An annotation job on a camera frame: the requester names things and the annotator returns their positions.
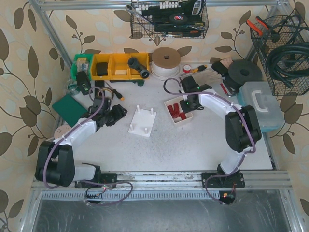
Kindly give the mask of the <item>white spring tray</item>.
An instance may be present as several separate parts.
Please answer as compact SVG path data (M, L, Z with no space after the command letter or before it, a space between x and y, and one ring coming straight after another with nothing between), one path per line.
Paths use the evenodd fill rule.
M181 108L181 101L183 97L176 97L174 99L164 102L168 115L172 120L172 123L176 127L183 126L189 123L193 119L191 112L185 113Z

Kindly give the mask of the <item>white peg base plate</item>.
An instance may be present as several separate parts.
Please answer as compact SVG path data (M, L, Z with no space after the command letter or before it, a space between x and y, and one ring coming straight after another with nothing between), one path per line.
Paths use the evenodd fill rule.
M132 118L128 133L149 138L154 125L157 112L153 108L150 110L141 109L137 105L136 111Z

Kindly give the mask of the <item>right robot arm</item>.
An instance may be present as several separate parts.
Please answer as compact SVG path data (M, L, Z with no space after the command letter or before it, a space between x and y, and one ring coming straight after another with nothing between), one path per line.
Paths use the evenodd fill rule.
M208 108L224 120L230 151L219 168L224 174L237 172L246 155L256 152L256 143L262 137L255 109L232 103L207 84L199 86L192 76L182 79L180 85L180 92L185 94L181 103L184 111Z

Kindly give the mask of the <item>brown tape roll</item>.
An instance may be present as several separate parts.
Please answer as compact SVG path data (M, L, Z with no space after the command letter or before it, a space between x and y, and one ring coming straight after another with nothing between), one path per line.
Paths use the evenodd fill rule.
M100 90L97 91L96 97L102 98L103 96L105 98L109 98L109 99L113 100L114 99L114 92L109 87L102 87Z

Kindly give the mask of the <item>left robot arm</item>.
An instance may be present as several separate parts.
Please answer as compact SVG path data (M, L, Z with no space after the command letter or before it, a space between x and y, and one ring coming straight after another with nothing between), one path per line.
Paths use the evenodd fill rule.
M94 104L82 114L77 123L59 138L40 144L35 178L46 187L67 187L77 181L98 182L100 167L94 164L74 161L74 149L103 126L113 126L127 115L127 109L117 104L111 106L111 99L94 99Z

